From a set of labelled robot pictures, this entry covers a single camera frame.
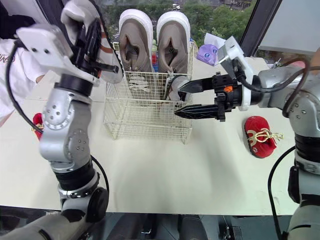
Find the red slipper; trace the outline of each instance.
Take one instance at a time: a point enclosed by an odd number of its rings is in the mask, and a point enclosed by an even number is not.
[[[251,153],[257,158],[270,156],[277,147],[275,139],[283,139],[280,133],[272,133],[266,119],[261,116],[251,116],[244,124]]]
[[[42,114],[41,113],[36,113],[33,116],[32,122],[40,129],[43,129],[43,121],[42,121]],[[36,131],[35,129],[32,128],[32,131],[34,131],[35,135],[37,136],[37,138],[40,140],[42,133]]]

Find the glass window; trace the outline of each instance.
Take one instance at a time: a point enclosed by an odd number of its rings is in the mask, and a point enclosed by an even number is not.
[[[184,13],[197,46],[204,44],[206,33],[223,39],[234,36],[239,42],[257,0],[95,0],[107,23],[111,41],[119,37],[119,18],[126,9],[145,12],[153,24],[154,39],[159,17],[168,11]]]

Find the white table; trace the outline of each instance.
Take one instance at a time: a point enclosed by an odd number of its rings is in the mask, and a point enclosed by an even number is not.
[[[248,59],[259,70],[262,59]],[[194,60],[193,79],[207,78],[221,66]],[[32,117],[41,112],[53,86],[48,74],[22,105]],[[108,212],[271,215],[267,192],[269,172],[288,148],[294,133],[278,109],[252,106],[235,109],[226,122],[193,121],[187,145],[180,141],[119,138],[113,140],[103,125],[105,84],[92,92],[90,149],[104,167],[110,184]],[[194,103],[210,104],[213,91],[193,95]],[[259,159],[251,155],[244,137],[244,121],[253,115],[266,118],[272,131],[284,134],[273,155]],[[38,151],[31,128],[14,113],[0,128],[0,205],[59,210],[57,180]],[[291,153],[279,165],[272,190],[277,213],[291,215],[297,208],[287,193]]]

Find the wire basket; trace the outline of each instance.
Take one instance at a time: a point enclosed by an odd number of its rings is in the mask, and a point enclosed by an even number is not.
[[[119,50],[117,42],[113,47]],[[185,75],[191,81],[192,69],[191,49],[188,73],[179,75]],[[126,71],[120,83],[107,84],[103,123],[111,136],[114,139],[120,136],[181,140],[186,144],[192,131],[192,120],[176,116],[174,112],[191,105],[191,96],[186,101],[163,100],[166,80],[175,75]]]

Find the shoelace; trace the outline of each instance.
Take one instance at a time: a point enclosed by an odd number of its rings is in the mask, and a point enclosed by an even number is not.
[[[148,88],[148,82],[143,76],[132,75],[129,80],[129,88],[134,91],[144,91],[149,93],[151,89]]]
[[[36,124],[36,126],[37,126],[38,128],[40,128],[40,129],[44,129],[44,124],[38,123],[38,124]]]
[[[261,128],[262,131],[257,132],[256,134],[254,134],[253,136],[249,137],[248,140],[251,141],[257,141],[259,143],[264,143],[266,142],[268,139],[276,139],[276,140],[283,140],[284,139],[284,135],[282,133],[272,133],[269,129],[267,128]]]

